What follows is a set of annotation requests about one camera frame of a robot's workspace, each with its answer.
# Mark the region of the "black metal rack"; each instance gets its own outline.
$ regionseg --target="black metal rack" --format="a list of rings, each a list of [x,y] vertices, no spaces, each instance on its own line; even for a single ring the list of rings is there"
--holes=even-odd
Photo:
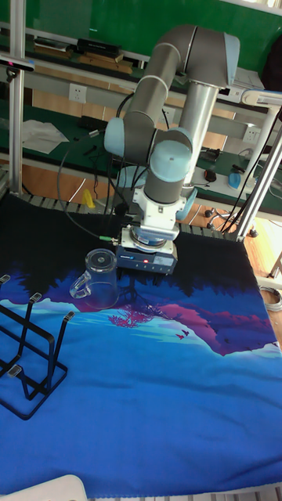
[[[4,283],[9,281],[9,279],[9,275],[4,275],[2,278],[0,278],[0,289]],[[39,301],[39,299],[41,299],[41,297],[42,296],[40,295],[40,293],[36,293],[31,297],[27,305],[25,317],[17,315],[15,312],[12,312],[5,306],[0,305],[0,314],[3,314],[5,317],[8,317],[9,319],[13,320],[23,327],[21,335],[18,336],[17,334],[6,329],[3,325],[0,325],[0,331],[19,343],[16,355],[9,362],[5,362],[4,360],[0,359],[0,378],[7,373],[11,378],[17,377],[18,379],[20,379],[23,386],[24,396],[29,401],[33,400],[34,397],[38,394],[43,395],[40,402],[37,403],[28,414],[23,414],[16,407],[3,400],[0,396],[0,404],[10,410],[12,413],[16,414],[16,416],[20,417],[20,419],[22,420],[29,420],[34,415],[34,413],[36,413],[39,407],[45,402],[45,400],[51,395],[51,393],[56,390],[56,388],[67,375],[67,367],[64,364],[58,362],[58,356],[67,322],[74,317],[74,312],[69,312],[66,316],[64,316],[60,327],[59,336],[55,345],[55,338],[52,334],[42,329],[41,327],[36,326],[30,321],[32,307],[37,301]],[[42,350],[38,349],[36,346],[26,340],[28,330],[36,333],[38,336],[48,342],[48,354],[44,353]],[[47,360],[47,374],[43,378],[43,380],[37,382],[36,380],[32,379],[27,374],[25,374],[24,368],[19,365],[18,362],[20,361],[24,349],[31,350],[39,357]],[[63,371],[63,375],[54,383],[52,377],[56,368],[61,369]]]

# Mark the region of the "glass pitcher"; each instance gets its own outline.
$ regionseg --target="glass pitcher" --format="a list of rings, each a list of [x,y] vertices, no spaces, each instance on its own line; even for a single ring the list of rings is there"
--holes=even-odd
[[[85,258],[86,270],[70,286],[70,295],[85,299],[93,310],[111,308],[118,301],[117,258],[108,249],[91,250]]]

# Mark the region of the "power socket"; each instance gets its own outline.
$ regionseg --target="power socket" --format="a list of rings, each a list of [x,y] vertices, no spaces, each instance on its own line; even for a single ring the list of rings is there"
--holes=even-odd
[[[84,85],[70,84],[69,100],[76,103],[86,103],[87,87]]]
[[[256,144],[259,139],[261,129],[254,125],[248,125],[247,131],[244,133],[243,141],[249,144]]]
[[[174,119],[174,116],[175,116],[175,109],[174,108],[170,108],[169,106],[164,106],[163,110],[165,112],[165,116],[168,119],[168,125],[173,124],[173,119]],[[159,117],[158,122],[160,124],[166,124],[166,121],[165,121],[164,118],[165,118],[164,114],[163,114],[163,112],[161,112],[161,116]]]

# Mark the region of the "cup handle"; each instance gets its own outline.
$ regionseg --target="cup handle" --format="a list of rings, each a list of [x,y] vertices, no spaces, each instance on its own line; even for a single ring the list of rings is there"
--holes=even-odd
[[[88,287],[82,287],[89,281],[89,276],[87,272],[84,272],[83,275],[79,276],[75,282],[70,286],[70,295],[75,299],[81,299],[82,297],[89,296],[91,293],[89,292]]]

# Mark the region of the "green wall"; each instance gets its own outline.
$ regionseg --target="green wall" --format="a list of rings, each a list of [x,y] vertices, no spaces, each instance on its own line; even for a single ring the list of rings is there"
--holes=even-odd
[[[0,20],[9,22],[9,0],[0,2]],[[220,0],[27,0],[30,28],[90,36],[146,55],[163,33],[183,23],[237,36],[239,66],[260,72],[282,17]]]

